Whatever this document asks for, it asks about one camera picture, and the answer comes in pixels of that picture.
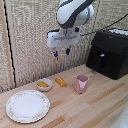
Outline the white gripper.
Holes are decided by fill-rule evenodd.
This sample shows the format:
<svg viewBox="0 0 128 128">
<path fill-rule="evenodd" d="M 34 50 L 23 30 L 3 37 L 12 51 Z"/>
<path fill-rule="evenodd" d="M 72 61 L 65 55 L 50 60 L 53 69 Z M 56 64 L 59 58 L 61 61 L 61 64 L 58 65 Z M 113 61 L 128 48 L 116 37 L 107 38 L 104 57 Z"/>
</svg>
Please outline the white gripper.
<svg viewBox="0 0 128 128">
<path fill-rule="evenodd" d="M 57 29 L 47 33 L 47 46 L 49 48 L 70 46 L 77 44 L 80 39 L 80 29 L 78 27 L 69 29 Z M 70 48 L 66 49 L 66 55 L 70 55 Z M 58 51 L 54 50 L 54 57 L 58 57 Z"/>
</svg>

